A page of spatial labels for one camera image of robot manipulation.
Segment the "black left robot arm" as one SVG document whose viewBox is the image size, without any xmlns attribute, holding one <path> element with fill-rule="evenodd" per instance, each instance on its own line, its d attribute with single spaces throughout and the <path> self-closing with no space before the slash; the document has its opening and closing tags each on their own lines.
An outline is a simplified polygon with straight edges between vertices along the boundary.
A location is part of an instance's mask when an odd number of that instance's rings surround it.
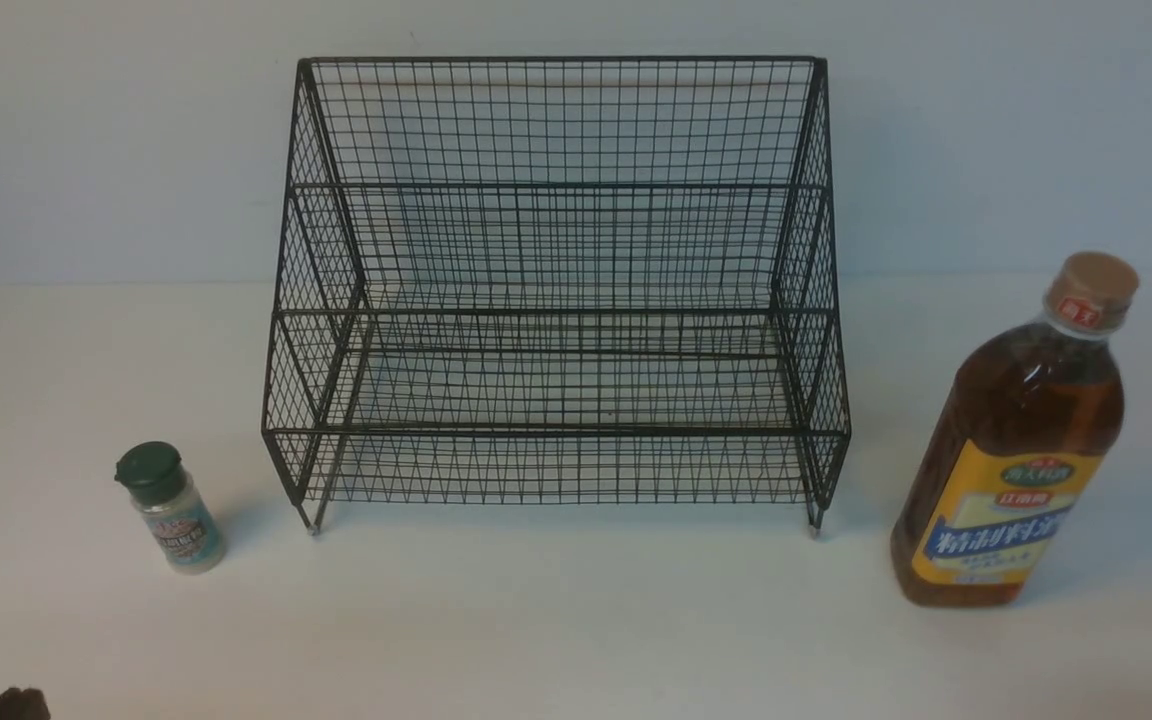
<svg viewBox="0 0 1152 720">
<path fill-rule="evenodd" d="M 41 689 L 10 687 L 0 694 L 0 720 L 50 720 L 51 717 Z"/>
</svg>

